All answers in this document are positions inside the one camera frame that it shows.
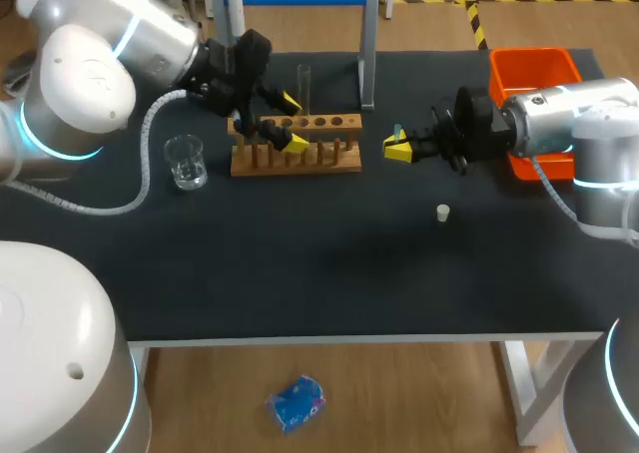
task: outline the cable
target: cable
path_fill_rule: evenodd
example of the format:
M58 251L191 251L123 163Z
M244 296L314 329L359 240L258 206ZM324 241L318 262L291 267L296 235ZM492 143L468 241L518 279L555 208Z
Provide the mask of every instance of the cable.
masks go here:
M159 98L156 102L154 102L147 111L147 114L144 117L144 121L142 122L142 131L140 133L140 167L142 184L140 185L140 191L138 192L138 195L125 206L114 207L110 209L96 209L93 207L79 206L78 204L65 201L64 199L54 196L53 194L49 194L48 192L45 192L28 184L23 184L22 182L10 182L7 184L7 187L20 192L24 192L25 194L35 196L38 199L48 202L49 204L53 204L54 206L60 207L61 209L64 209L66 211L77 212L78 214L85 214L88 216L118 216L120 214L125 214L127 212L133 211L142 204L144 199L147 197L147 194L149 193L149 187L151 186L151 166L149 164L149 134L151 132L151 124L158 114L158 111L160 111L162 107L169 104L171 101L175 101L176 99L184 99L186 97L187 91L185 90L169 92Z
M555 191L554 188L550 185L550 181L548 181L548 178L546 177L546 175L541 170L541 167L539 166L539 163L537 162L537 159L535 159L533 157L533 158L530 159L530 162L532 163L532 167L535 170L535 172L537 173L537 176L539 177L539 180L541 181L541 184L543 184L543 186L546 187L546 190L548 191L548 193L550 194L552 199L557 203L559 208L567 216L569 216L572 221L577 222L577 214L575 212L573 212L570 209L569 206L566 205L566 203L561 199L561 197L559 196L557 191Z
M623 203L623 210L621 211L621 227L623 228L624 237L626 241L635 248L639 248L639 243L637 243L637 239L635 235L633 235L633 230L630 228L630 209L632 208L637 192L639 191L634 190L628 194L628 197L626 197Z
M0 21L3 20L5 17L7 17L9 14L11 14L11 11L13 11L13 4L14 4L14 1L11 0L11 2L9 3L9 8L0 15Z

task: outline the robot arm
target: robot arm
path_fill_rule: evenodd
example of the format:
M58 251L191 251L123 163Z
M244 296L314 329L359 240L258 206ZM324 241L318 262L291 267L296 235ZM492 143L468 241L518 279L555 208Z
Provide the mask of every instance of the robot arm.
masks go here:
M0 182L68 177L126 125L135 105L132 76L188 97L220 116L238 112L237 129L278 150L306 141L264 125L254 95L293 115L299 106L267 88L271 43L248 31L237 45L201 43L198 26L159 0L17 0L39 34L40 52L23 101L0 104Z
M579 227L600 238L639 239L630 216L639 190L639 91L626 79L558 86L512 96L497 108L483 90L461 88L452 113L432 109L425 134L403 131L384 142L387 158L405 162L442 156L465 174L468 163L573 152ZM553 198L559 196L537 171Z

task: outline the orange container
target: orange container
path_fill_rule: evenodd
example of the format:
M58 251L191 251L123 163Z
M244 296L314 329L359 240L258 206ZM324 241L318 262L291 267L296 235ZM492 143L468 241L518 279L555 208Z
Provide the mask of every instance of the orange container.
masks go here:
M490 53L488 92L497 107L515 94L578 82L581 76L565 49L495 49ZM528 159L508 154L508 160L519 179L539 180ZM575 176L572 154L538 156L537 162L548 179L568 180Z

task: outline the wooden test tube rack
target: wooden test tube rack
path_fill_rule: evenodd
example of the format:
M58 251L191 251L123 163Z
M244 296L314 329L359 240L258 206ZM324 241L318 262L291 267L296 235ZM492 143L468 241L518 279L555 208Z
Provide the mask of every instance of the wooden test tube rack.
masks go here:
M307 139L309 148L302 154L278 152L271 143L249 144L228 120L228 133L236 139L231 157L232 177L299 176L360 172L359 142L360 114L333 114L323 116L269 116L262 121L273 121L276 126L288 127ZM313 136L335 135L330 141Z

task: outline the black table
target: black table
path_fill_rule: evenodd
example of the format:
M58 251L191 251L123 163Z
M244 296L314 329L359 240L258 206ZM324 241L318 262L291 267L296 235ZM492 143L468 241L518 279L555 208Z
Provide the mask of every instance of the black table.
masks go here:
M589 51L573 57L584 80L601 77ZM270 79L294 92L299 63L313 69L315 113L357 111L354 55L276 55ZM440 159L381 157L393 124L423 128L430 105L487 80L486 52L378 54L375 110L362 114L363 170L338 176L231 179L226 120L178 101L152 129L152 190L137 211L92 218L7 189L0 237L84 263L130 340L602 331L637 305L636 251L583 234L505 160L460 177ZM128 202L152 98L139 103L128 135L72 180L44 187L93 207ZM209 166L207 185L186 195L162 157L182 133L204 141ZM571 203L570 184L558 190ZM451 207L445 225L438 204Z

